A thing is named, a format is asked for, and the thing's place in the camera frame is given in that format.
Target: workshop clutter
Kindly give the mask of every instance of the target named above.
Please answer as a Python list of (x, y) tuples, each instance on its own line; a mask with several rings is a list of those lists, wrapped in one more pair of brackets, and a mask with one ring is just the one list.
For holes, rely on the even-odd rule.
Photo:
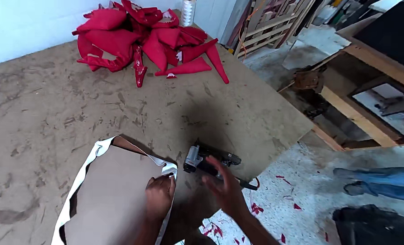
[[(200, 57), (206, 53), (223, 81), (229, 83), (215, 46), (218, 39), (205, 43), (208, 35), (195, 27), (179, 26), (171, 9), (162, 13), (129, 0), (122, 0), (122, 4), (110, 1), (108, 8), (99, 4), (99, 9), (84, 17), (88, 20), (72, 34), (78, 35), (81, 59), (77, 62), (88, 64), (92, 71), (105, 67), (116, 72), (134, 62), (136, 85), (141, 87), (147, 71), (143, 53), (160, 69), (155, 75), (167, 78), (210, 71), (211, 66)], [(103, 58), (104, 52), (115, 59)], [(175, 67), (167, 69), (168, 64)]]

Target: wooden frame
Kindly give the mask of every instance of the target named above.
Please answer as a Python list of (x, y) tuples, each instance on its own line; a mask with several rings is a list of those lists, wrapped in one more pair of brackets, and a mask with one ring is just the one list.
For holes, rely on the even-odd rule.
[(240, 57), (267, 44), (279, 47), (297, 29), (315, 0), (254, 0), (234, 56)]

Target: hand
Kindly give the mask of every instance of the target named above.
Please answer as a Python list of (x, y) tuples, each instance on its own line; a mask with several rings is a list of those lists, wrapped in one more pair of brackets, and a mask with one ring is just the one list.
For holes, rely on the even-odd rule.
[(162, 222), (169, 211), (176, 187), (174, 176), (150, 178), (146, 186), (146, 220)]
[(204, 175), (202, 181), (208, 189), (215, 195), (217, 204), (232, 219), (236, 220), (250, 214), (249, 209), (244, 200), (238, 180), (232, 175), (231, 171), (224, 167), (221, 162), (213, 156), (205, 158), (205, 160), (213, 165), (223, 176), (223, 185), (217, 186), (213, 178)]

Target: concrete floor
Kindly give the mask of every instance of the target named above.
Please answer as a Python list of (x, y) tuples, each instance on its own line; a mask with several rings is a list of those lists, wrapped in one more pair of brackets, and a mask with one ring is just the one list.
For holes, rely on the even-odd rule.
[[(313, 46), (315, 49), (309, 50), (329, 56), (348, 44), (334, 34), (330, 27), (311, 26), (304, 29), (298, 39), (308, 45), (318, 44)], [(282, 66), (290, 47), (291, 43), (274, 51), (260, 49), (249, 55), (244, 63), (270, 86), (278, 89), (288, 83), (294, 72)], [(330, 244), (340, 244), (335, 223), (331, 220), (335, 209), (372, 203), (404, 216), (404, 201), (367, 194), (346, 195), (343, 193), (345, 182), (335, 179), (332, 170), (335, 167), (400, 166), (404, 166), (404, 147), (334, 152), (313, 132), (309, 132), (259, 175), (261, 186), (258, 191), (243, 190), (243, 195), (249, 207), (255, 203), (264, 209), (264, 212), (255, 215), (277, 239), (284, 234), (288, 244), (327, 244), (327, 232)], [(276, 178), (276, 175), (284, 176), (291, 185), (282, 178)], [(295, 203), (302, 210), (294, 209)], [(212, 223), (223, 231), (223, 237), (218, 233), (208, 234), (215, 243), (250, 244), (236, 223), (221, 210), (205, 219), (205, 229), (201, 227), (200, 230), (209, 230)]]

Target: red fabric scrap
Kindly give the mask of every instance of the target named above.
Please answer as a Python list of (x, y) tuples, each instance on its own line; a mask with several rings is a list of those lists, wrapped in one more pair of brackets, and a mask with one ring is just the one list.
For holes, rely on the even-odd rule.
[(140, 6), (131, 3), (129, 0), (122, 0), (122, 4), (129, 15), (142, 25), (150, 27), (163, 18), (163, 13), (159, 9), (149, 10), (148, 14), (146, 14)]
[(209, 229), (208, 231), (206, 231), (203, 235), (204, 235), (204, 236), (208, 236), (208, 234), (212, 231), (212, 229), (213, 229), (213, 228), (211, 227), (211, 229)]
[(204, 43), (203, 41), (200, 41), (190, 35), (188, 35), (187, 33), (181, 31), (180, 37), (182, 38), (182, 40), (178, 40), (178, 44), (180, 45), (200, 45), (202, 43)]
[(166, 54), (167, 63), (172, 66), (177, 66), (179, 60), (176, 58), (177, 52), (164, 44), (164, 53)]
[(292, 185), (290, 182), (288, 182), (286, 179), (283, 179), (287, 184)]
[(216, 38), (202, 45), (184, 49), (182, 51), (182, 63), (190, 62), (195, 58), (199, 57), (201, 54), (205, 53), (211, 46), (213, 46), (217, 41), (218, 39)]
[(258, 207), (258, 205), (256, 205), (256, 203), (252, 203), (250, 208), (252, 209), (252, 213), (255, 213), (255, 214), (259, 214), (259, 212), (261, 212), (261, 213), (264, 212), (264, 209), (261, 207)]
[(156, 64), (161, 71), (167, 69), (167, 57), (164, 51), (164, 46), (158, 41), (155, 33), (152, 33), (147, 39), (146, 43), (141, 48), (149, 59)]
[(201, 42), (205, 42), (205, 39), (208, 38), (208, 35), (201, 29), (195, 27), (178, 27), (181, 31), (186, 34), (198, 39)]
[(134, 44), (134, 69), (135, 69), (135, 82), (137, 87), (143, 86), (144, 75), (146, 74), (147, 67), (143, 65), (143, 54), (141, 53), (141, 47)]
[(229, 79), (225, 73), (225, 70), (223, 69), (223, 65), (221, 64), (220, 55), (218, 54), (216, 45), (212, 45), (211, 47), (209, 47), (206, 51), (206, 55), (208, 56), (211, 63), (214, 65), (214, 68), (217, 70), (224, 83), (228, 84)]
[(98, 48), (117, 57), (129, 58), (132, 56), (129, 48), (139, 35), (119, 29), (115, 31), (91, 30), (85, 37)]
[(179, 18), (178, 16), (171, 10), (167, 10), (172, 17), (170, 19), (164, 18), (155, 24), (152, 25), (152, 28), (170, 28), (170, 27), (177, 27), (179, 25)]
[(181, 31), (176, 28), (158, 28), (153, 29), (151, 33), (155, 33), (160, 42), (169, 45), (172, 49), (175, 49)]
[(89, 20), (78, 26), (72, 35), (78, 35), (80, 32), (89, 30), (112, 30), (118, 27), (126, 19), (126, 13), (115, 9), (93, 10), (87, 15)]
[(173, 67), (168, 69), (166, 72), (157, 71), (155, 76), (165, 76), (169, 73), (173, 74), (191, 74), (201, 71), (210, 71), (211, 66), (209, 66), (202, 57), (194, 59), (188, 63), (178, 65), (177, 67)]

